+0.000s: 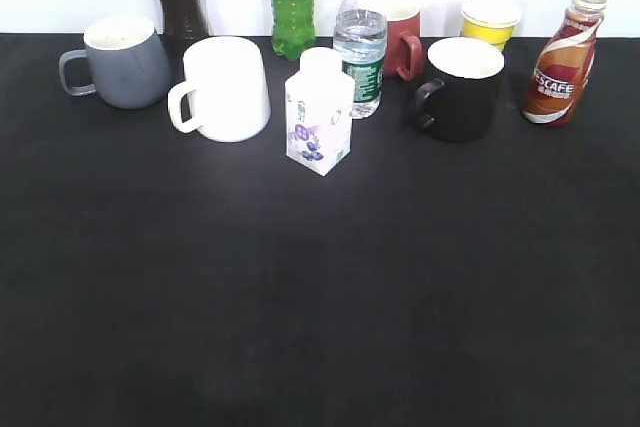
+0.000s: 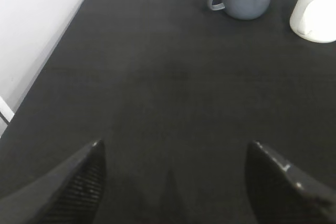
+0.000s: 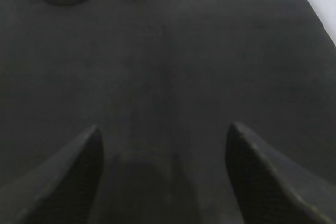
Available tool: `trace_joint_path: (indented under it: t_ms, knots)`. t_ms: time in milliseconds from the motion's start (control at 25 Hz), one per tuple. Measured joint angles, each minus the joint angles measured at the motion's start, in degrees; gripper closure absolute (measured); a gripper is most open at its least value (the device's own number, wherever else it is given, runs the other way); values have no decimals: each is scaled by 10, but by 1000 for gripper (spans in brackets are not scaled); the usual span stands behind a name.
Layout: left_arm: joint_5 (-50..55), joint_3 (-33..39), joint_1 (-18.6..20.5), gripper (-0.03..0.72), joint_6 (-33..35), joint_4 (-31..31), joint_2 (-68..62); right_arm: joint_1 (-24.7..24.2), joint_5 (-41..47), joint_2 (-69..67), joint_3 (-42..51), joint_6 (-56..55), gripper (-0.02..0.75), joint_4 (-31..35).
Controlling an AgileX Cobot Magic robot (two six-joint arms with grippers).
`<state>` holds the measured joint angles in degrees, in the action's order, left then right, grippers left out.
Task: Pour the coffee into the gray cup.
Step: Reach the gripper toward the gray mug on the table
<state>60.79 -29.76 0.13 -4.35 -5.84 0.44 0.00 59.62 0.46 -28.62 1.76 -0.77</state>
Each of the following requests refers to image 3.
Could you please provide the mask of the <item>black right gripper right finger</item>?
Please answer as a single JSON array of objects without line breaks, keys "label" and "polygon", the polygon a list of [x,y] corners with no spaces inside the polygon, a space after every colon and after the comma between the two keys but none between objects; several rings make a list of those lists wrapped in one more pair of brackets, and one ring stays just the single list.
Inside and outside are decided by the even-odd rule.
[{"label": "black right gripper right finger", "polygon": [[335,223],[335,184],[239,122],[227,132],[226,168],[244,223]]}]

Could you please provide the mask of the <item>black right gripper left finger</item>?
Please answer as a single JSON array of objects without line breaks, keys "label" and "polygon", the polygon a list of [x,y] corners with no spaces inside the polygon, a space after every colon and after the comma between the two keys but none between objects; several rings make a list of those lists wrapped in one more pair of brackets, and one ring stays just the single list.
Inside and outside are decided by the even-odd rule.
[{"label": "black right gripper left finger", "polygon": [[93,125],[1,187],[1,223],[87,223],[102,171],[102,135]]}]

